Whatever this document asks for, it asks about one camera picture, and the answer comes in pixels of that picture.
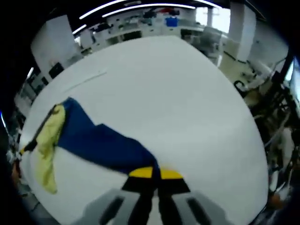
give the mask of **blue cloth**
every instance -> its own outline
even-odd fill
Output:
[[[94,125],[81,106],[72,98],[63,102],[66,119],[58,146],[95,164],[129,174],[153,166],[155,157],[137,140],[125,137],[105,124]]]

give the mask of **white table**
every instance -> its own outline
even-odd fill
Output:
[[[69,96],[95,124],[137,139],[160,165],[179,171],[190,189],[222,208],[231,223],[248,224],[266,204],[266,157],[249,109],[222,72],[179,38],[127,41],[63,71],[32,105],[21,147],[51,107]],[[76,221],[88,203],[126,180],[57,148],[58,192],[52,195],[34,179],[35,153],[24,156],[22,172],[61,224]],[[157,202],[154,198],[148,224],[161,224]]]

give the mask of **cable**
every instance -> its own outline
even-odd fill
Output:
[[[270,74],[269,74],[269,76],[266,78],[266,80],[259,86],[259,88],[260,88],[262,85],[264,85],[267,81],[269,81],[269,80],[272,78],[272,74],[275,72],[276,66],[277,66],[279,63],[281,63],[283,60],[285,60],[286,58],[287,58],[287,56],[284,57],[283,59],[281,59],[281,60],[275,62],[274,68],[272,69],[272,71],[270,72]]]
[[[283,129],[285,128],[285,124],[288,121],[288,119],[290,118],[291,112],[289,111],[288,114],[285,116],[285,119],[282,121],[280,127],[278,128],[278,130],[275,132],[275,134],[270,138],[270,140],[264,145],[264,147],[266,148],[269,144],[271,144],[275,138],[277,138],[278,134],[280,134]]]
[[[33,212],[34,210],[36,210],[39,204],[40,204],[40,202],[38,202],[38,203],[32,208],[32,210],[30,210],[30,212]]]
[[[255,117],[253,117],[254,120],[260,119],[260,118],[264,118],[264,116],[263,115],[256,115]]]

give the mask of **window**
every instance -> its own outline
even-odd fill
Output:
[[[285,76],[286,81],[288,81],[288,82],[291,81],[293,70],[294,70],[294,62],[291,63],[289,70],[286,73],[286,76]]]
[[[229,32],[230,9],[213,8],[212,9],[212,27],[224,33]]]
[[[294,59],[294,63],[293,63],[293,71],[292,71],[290,87],[291,87],[292,94],[300,102],[300,67],[296,59]]]
[[[196,22],[207,26],[207,7],[199,7],[196,9]]]

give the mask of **towel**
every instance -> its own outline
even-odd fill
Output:
[[[55,106],[52,114],[45,122],[36,138],[37,142],[37,181],[46,191],[57,192],[53,171],[54,148],[60,137],[60,131],[65,120],[65,109],[62,105]]]
[[[95,164],[129,174],[152,166],[158,176],[155,157],[137,140],[125,137],[105,124],[94,125],[78,102],[68,98],[56,105],[46,120],[37,142],[36,177],[46,191],[54,194],[53,156],[55,146]]]

